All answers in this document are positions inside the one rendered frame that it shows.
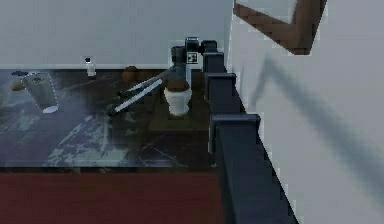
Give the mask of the pale yellow round object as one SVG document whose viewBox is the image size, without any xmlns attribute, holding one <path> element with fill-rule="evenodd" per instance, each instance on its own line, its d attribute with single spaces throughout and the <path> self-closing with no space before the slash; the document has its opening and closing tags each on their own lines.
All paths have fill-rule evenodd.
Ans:
<svg viewBox="0 0 384 224">
<path fill-rule="evenodd" d="M 21 78 L 16 78 L 12 81 L 10 84 L 10 89 L 14 92 L 22 91 L 25 89 L 25 85 L 23 84 L 23 81 Z"/>
</svg>

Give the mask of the brown round ball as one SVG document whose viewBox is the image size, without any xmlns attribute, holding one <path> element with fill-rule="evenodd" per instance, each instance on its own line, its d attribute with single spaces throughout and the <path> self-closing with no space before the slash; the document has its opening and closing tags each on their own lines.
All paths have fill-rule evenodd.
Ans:
<svg viewBox="0 0 384 224">
<path fill-rule="evenodd" d="M 124 83 L 135 82 L 138 77 L 138 69 L 136 66 L 128 66 L 124 69 L 122 75 L 122 80 Z"/>
</svg>

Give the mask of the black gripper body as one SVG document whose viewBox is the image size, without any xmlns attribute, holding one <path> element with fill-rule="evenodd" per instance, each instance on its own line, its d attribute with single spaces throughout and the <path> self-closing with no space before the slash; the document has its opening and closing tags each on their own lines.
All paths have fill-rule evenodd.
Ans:
<svg viewBox="0 0 384 224">
<path fill-rule="evenodd" d="M 186 81 L 186 48 L 184 46 L 173 46 L 171 48 L 172 65 L 166 75 L 167 82 Z"/>
</svg>

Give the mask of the brown framed wall picture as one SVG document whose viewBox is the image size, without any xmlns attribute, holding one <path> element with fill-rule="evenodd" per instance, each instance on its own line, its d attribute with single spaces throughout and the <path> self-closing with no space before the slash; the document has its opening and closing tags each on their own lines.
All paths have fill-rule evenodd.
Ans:
<svg viewBox="0 0 384 224">
<path fill-rule="evenodd" d="M 233 14 L 293 55 L 309 55 L 327 0 L 297 0 L 291 23 L 233 0 Z"/>
</svg>

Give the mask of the dark marble counter red cabinet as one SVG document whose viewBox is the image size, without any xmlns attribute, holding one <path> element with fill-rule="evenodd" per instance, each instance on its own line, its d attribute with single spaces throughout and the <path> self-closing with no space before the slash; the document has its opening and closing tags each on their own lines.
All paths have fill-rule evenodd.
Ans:
<svg viewBox="0 0 384 224">
<path fill-rule="evenodd" d="M 108 117 L 119 71 L 51 77 L 43 114 L 0 70 L 0 224 L 224 224 L 204 126 L 153 129 L 153 97 Z"/>
</svg>

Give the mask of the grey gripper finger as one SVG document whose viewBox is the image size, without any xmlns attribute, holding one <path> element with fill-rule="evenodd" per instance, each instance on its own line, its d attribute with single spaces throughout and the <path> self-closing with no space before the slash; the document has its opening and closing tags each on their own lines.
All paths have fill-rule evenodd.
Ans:
<svg viewBox="0 0 384 224">
<path fill-rule="evenodd" d="M 122 90 L 118 92 L 119 97 L 128 97 L 131 93 L 137 92 L 138 90 L 142 90 L 145 87 L 148 87 L 149 85 L 153 84 L 157 80 L 161 80 L 164 76 L 166 76 L 166 72 L 162 72 L 148 80 L 145 80 L 143 82 L 140 82 L 138 84 L 135 84 L 133 87 L 127 89 L 127 90 Z"/>
<path fill-rule="evenodd" d="M 119 97 L 120 102 L 109 105 L 106 108 L 107 115 L 113 117 L 119 113 L 127 112 L 132 105 L 142 100 L 144 96 L 153 92 L 162 83 L 163 81 L 158 79 L 147 83 L 142 82 L 130 89 L 119 91 L 117 96 Z"/>
</svg>

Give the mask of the brown wooden board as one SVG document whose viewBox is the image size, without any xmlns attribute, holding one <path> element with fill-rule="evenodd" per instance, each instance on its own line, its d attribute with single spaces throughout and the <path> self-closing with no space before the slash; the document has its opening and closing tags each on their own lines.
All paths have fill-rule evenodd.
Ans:
<svg viewBox="0 0 384 224">
<path fill-rule="evenodd" d="M 148 129 L 154 132 L 162 131 L 206 131 L 209 126 L 208 114 L 188 113 L 183 116 L 173 116 L 168 113 L 156 115 Z"/>
</svg>

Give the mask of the clear glass liquor bottle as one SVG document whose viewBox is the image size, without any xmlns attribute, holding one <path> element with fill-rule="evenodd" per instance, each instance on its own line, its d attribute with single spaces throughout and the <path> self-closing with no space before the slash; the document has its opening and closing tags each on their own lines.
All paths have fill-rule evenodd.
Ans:
<svg viewBox="0 0 384 224">
<path fill-rule="evenodd" d="M 22 82 L 42 113 L 51 114 L 59 110 L 49 72 L 30 72 L 22 78 Z"/>
</svg>

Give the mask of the white pot with brown top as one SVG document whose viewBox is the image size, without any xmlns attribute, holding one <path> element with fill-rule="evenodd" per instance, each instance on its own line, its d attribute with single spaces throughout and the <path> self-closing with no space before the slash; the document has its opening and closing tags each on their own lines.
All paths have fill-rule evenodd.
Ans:
<svg viewBox="0 0 384 224">
<path fill-rule="evenodd" d="M 192 90 L 187 81 L 168 81 L 164 89 L 164 96 L 171 115 L 183 116 L 188 113 Z"/>
</svg>

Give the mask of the small clear bottle black cap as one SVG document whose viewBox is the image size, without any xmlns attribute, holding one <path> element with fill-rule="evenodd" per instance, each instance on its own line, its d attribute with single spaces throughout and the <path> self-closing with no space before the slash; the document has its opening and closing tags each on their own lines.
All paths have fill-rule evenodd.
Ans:
<svg viewBox="0 0 384 224">
<path fill-rule="evenodd" d="M 90 57 L 85 58 L 85 65 L 86 65 L 86 69 L 87 69 L 87 75 L 89 77 L 95 78 L 96 77 L 95 65 L 91 61 Z"/>
</svg>

